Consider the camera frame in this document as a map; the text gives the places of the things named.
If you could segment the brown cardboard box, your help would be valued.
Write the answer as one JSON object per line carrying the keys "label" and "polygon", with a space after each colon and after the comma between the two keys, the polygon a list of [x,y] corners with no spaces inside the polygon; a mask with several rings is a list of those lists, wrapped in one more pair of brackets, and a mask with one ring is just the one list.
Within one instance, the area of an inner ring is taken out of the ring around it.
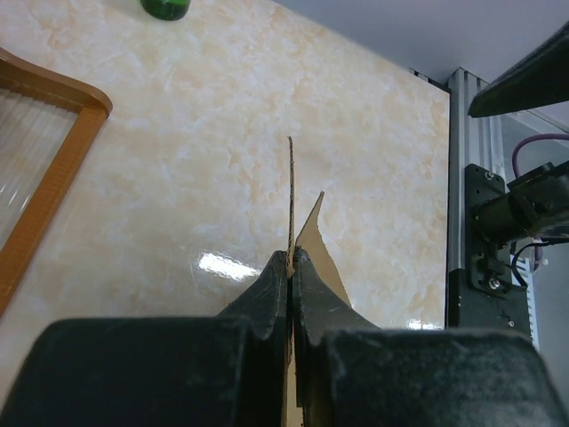
{"label": "brown cardboard box", "polygon": [[[342,284],[340,273],[326,248],[324,239],[318,227],[318,218],[325,193],[321,190],[315,204],[311,208],[309,215],[301,227],[299,233],[295,232],[295,174],[293,156],[293,137],[288,136],[289,149],[289,223],[288,223],[288,247],[286,255],[287,277],[292,278],[294,273],[293,255],[296,248],[306,251],[319,277],[328,285],[332,291],[341,298],[349,307],[352,307],[345,286]],[[296,343],[294,334],[291,338],[291,357],[287,371],[287,398],[286,398],[286,425],[302,426],[302,409],[297,406],[297,374],[299,373],[298,363],[295,358]]]}

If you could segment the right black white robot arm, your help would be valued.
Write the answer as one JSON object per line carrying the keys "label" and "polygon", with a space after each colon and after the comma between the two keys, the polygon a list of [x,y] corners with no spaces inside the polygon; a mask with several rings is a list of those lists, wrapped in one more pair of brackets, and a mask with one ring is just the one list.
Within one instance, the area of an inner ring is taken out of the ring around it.
{"label": "right black white robot arm", "polygon": [[[568,101],[568,26],[478,93],[471,117],[493,117]],[[522,238],[568,237],[568,164],[544,164],[520,174],[519,151],[534,141],[566,141],[568,135],[539,134],[521,141],[512,152],[516,179],[509,192],[483,205],[477,224],[490,241],[506,245]]]}

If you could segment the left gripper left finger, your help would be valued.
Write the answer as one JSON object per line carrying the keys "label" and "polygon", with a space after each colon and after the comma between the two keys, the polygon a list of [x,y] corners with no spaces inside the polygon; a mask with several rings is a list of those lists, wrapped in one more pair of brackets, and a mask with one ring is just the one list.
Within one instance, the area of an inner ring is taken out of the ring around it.
{"label": "left gripper left finger", "polygon": [[283,426],[286,256],[211,317],[72,318],[36,339],[4,426]]}

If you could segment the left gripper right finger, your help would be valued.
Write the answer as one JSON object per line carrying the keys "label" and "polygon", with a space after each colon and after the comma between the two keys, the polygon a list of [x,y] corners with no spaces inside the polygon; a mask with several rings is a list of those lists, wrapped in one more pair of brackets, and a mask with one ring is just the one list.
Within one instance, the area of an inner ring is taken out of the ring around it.
{"label": "left gripper right finger", "polygon": [[297,403],[307,426],[565,426],[548,369],[521,334],[381,329],[294,254]]}

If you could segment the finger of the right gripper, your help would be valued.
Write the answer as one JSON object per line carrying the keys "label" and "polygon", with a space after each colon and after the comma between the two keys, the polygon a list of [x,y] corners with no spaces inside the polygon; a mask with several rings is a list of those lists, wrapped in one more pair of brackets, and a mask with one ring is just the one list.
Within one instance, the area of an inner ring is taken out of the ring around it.
{"label": "finger of the right gripper", "polygon": [[568,101],[568,26],[478,93],[471,117],[490,117]]}

